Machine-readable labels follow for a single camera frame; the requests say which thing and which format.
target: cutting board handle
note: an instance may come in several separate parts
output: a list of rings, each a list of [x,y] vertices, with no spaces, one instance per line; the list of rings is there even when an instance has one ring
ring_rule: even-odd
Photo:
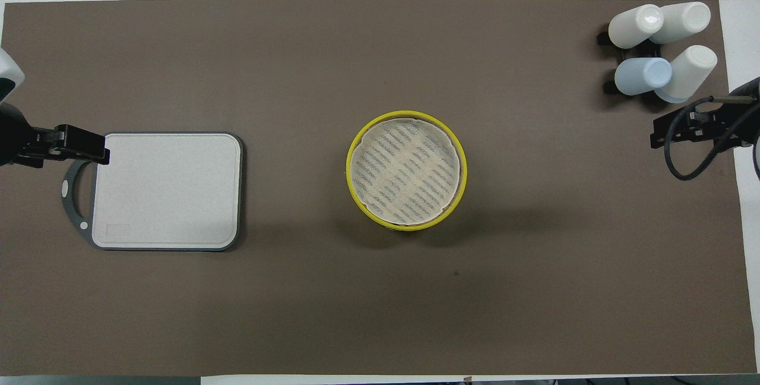
[[[87,165],[87,161],[75,160],[74,163],[69,166],[66,175],[63,177],[61,183],[61,202],[63,203],[63,210],[68,216],[68,220],[71,224],[82,234],[88,241],[92,241],[92,223],[90,220],[82,217],[74,201],[76,194],[77,176],[82,171],[82,168]]]

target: light blue bottle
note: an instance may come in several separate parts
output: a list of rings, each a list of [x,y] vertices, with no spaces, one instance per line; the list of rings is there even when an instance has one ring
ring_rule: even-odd
[[[638,95],[664,87],[673,76],[665,58],[629,58],[615,71],[615,85],[625,95]]]

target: white robot part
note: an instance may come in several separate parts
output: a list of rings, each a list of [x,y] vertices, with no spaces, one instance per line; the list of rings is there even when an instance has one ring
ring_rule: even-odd
[[[24,82],[24,72],[8,52],[0,49],[0,103]]]

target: white cutting board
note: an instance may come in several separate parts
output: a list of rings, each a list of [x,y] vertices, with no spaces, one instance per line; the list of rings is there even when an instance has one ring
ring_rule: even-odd
[[[242,147],[226,133],[106,136],[108,165],[95,173],[91,219],[77,214],[74,163],[64,207],[78,230],[107,250],[224,250],[239,230]]]

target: black cable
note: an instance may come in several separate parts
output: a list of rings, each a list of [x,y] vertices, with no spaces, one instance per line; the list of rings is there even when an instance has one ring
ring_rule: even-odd
[[[670,123],[670,126],[667,129],[667,134],[665,135],[665,144],[663,145],[663,150],[665,151],[665,163],[667,164],[667,168],[670,171],[673,176],[676,177],[676,179],[679,180],[691,180],[695,178],[696,176],[702,174],[702,171],[705,171],[705,169],[710,165],[710,163],[717,157],[717,155],[720,153],[720,149],[722,149],[726,142],[728,142],[728,139],[733,136],[733,133],[736,131],[736,129],[739,127],[739,125],[742,125],[744,121],[749,119],[749,117],[757,112],[760,111],[760,102],[755,104],[755,106],[752,106],[749,108],[748,111],[744,112],[743,115],[739,117],[739,119],[736,120],[728,129],[723,133],[722,136],[718,139],[717,143],[713,146],[713,149],[710,150],[710,153],[705,157],[705,159],[697,166],[694,171],[692,171],[689,174],[681,174],[679,173],[678,169],[676,169],[676,166],[673,165],[673,158],[670,157],[670,143],[673,141],[673,136],[676,133],[676,125],[678,125],[679,122],[681,122],[681,119],[684,118],[687,114],[689,114],[692,111],[696,111],[697,106],[703,103],[708,103],[713,100],[712,96],[708,96],[706,98],[702,98],[700,100],[694,101],[694,103],[690,104],[687,107],[684,107],[681,109],[680,112],[678,112],[678,115],[673,119],[673,122]]]
[[[679,378],[677,378],[675,376],[671,376],[671,378],[673,378],[673,380],[675,380],[675,382],[683,383],[683,385],[696,385],[695,383],[686,382],[686,380],[679,379]]]

